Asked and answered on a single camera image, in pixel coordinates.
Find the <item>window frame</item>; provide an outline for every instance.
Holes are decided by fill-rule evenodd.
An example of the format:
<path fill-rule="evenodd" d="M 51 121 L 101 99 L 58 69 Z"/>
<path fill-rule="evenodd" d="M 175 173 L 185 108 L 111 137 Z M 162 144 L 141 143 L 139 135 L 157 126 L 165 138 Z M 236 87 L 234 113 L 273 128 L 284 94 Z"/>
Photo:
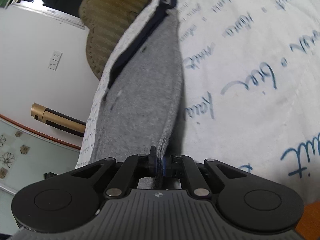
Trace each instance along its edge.
<path fill-rule="evenodd" d="M 28 10 L 28 11 L 33 11 L 44 16 L 51 17 L 55 20 L 73 25 L 83 30 L 85 30 L 86 28 L 80 18 L 64 13 L 62 11 L 58 11 L 56 9 L 53 9 L 47 6 L 44 6 L 44 5 L 36 5 L 24 0 L 12 0 L 9 3 L 9 5 L 15 6 L 24 10 Z"/>

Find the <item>electrical outlet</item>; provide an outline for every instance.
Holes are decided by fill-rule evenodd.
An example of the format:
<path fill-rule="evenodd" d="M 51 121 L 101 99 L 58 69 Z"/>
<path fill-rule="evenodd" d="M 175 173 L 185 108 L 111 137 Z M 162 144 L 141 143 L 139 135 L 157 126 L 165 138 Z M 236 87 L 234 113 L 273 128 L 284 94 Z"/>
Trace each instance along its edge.
<path fill-rule="evenodd" d="M 54 51 L 53 54 L 52 54 L 51 59 L 54 59 L 54 60 L 56 60 L 56 61 L 59 61 L 60 58 L 61 58 L 61 55 L 62 55 L 62 52 L 60 52 L 60 51 Z"/>
<path fill-rule="evenodd" d="M 54 59 L 50 59 L 48 68 L 56 70 L 57 66 L 58 66 L 58 63 L 59 63 L 58 61 L 56 61 Z"/>

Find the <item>white blanket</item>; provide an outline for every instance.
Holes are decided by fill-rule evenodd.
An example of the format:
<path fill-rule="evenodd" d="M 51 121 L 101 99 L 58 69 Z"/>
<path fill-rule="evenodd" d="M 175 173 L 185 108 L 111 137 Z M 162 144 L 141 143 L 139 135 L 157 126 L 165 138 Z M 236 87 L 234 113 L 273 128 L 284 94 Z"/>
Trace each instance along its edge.
<path fill-rule="evenodd" d="M 153 0 L 111 54 L 77 167 L 90 159 L 109 71 Z M 320 0 L 178 0 L 184 65 L 182 154 L 214 158 L 320 199 Z"/>

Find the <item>glass panel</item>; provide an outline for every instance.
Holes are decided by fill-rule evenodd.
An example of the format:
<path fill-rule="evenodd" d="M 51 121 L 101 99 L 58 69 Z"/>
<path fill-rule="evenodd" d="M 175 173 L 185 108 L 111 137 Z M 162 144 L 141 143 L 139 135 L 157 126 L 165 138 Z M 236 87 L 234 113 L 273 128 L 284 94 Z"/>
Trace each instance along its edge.
<path fill-rule="evenodd" d="M 0 233 L 14 235 L 19 227 L 11 212 L 13 196 L 0 190 Z"/>
<path fill-rule="evenodd" d="M 0 182 L 15 189 L 75 168 L 78 150 L 21 131 L 0 119 Z"/>

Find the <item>wooden floor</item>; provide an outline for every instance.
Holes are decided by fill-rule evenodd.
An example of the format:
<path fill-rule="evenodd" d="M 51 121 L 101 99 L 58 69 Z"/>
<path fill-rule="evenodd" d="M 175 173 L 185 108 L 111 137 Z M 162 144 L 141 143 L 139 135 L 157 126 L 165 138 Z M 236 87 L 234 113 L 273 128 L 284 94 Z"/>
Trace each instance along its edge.
<path fill-rule="evenodd" d="M 306 240 L 317 240 L 320 237 L 320 202 L 304 208 L 303 216 L 296 230 Z"/>

